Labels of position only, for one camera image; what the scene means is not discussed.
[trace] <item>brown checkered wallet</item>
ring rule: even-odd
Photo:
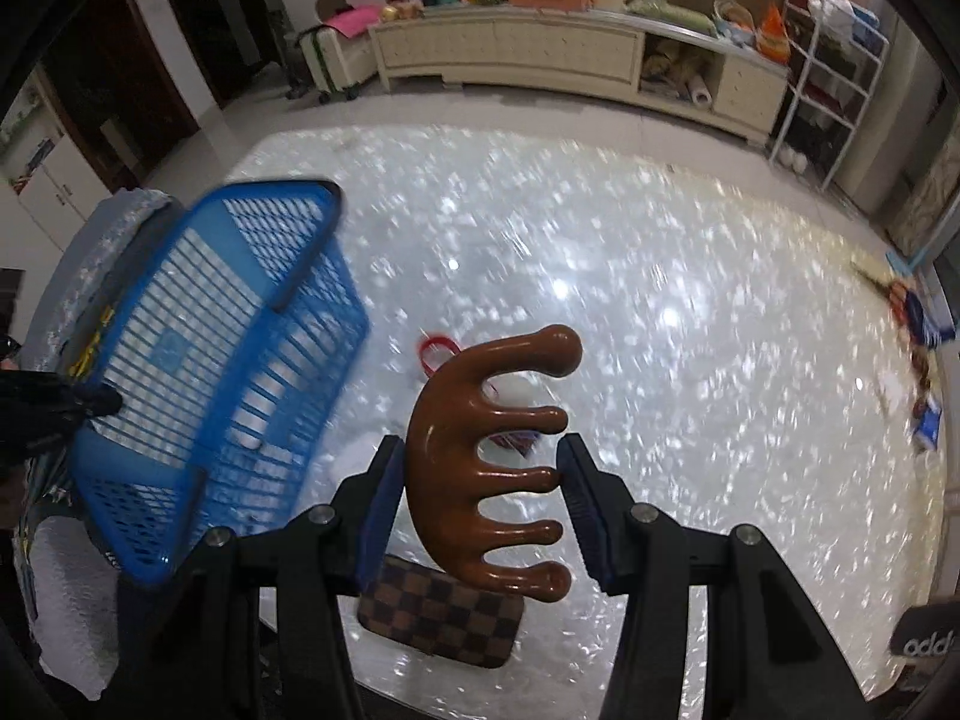
[[[357,607],[360,625],[374,634],[481,668],[507,662],[522,616],[520,595],[476,590],[393,555]]]

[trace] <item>wooden comb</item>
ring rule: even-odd
[[[569,375],[580,364],[580,337],[562,324],[539,332],[482,343],[438,368],[416,401],[406,443],[407,503],[430,557],[464,584],[493,592],[554,602],[570,590],[570,572],[558,562],[527,568],[492,565],[486,552],[520,544],[553,544],[563,534],[555,520],[498,522],[477,505],[504,493],[550,493],[560,474],[550,467],[507,469],[485,463],[477,445],[486,436],[530,430],[557,434],[566,412],[555,406],[515,409],[483,394],[491,376],[534,370]]]

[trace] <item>suitcase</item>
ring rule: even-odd
[[[366,32],[344,38],[336,29],[319,25],[302,33],[299,45],[320,90],[321,103],[327,103],[336,92],[356,100],[360,85],[377,72],[373,41]]]

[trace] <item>basket handle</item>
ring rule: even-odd
[[[314,233],[309,244],[307,244],[306,247],[304,247],[304,251],[301,252],[299,260],[296,261],[296,264],[290,269],[286,278],[280,282],[274,296],[271,298],[270,308],[277,314],[282,314],[286,311],[287,306],[290,305],[290,301],[293,300],[296,294],[296,290],[299,289],[299,286],[304,283],[304,279],[310,274],[310,268],[313,266],[314,260],[320,256],[320,252],[325,249],[333,237],[333,234],[336,232],[344,208],[344,191],[332,181],[311,179],[309,181],[302,181],[301,183],[318,184],[323,187],[323,189],[329,191],[330,196],[333,197],[333,210],[330,213],[328,222],[323,225],[323,229]]]

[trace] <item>paper roll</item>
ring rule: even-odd
[[[713,95],[710,94],[707,84],[704,83],[704,76],[699,76],[699,74],[693,76],[686,88],[690,91],[690,100],[697,108],[706,111],[713,105]]]

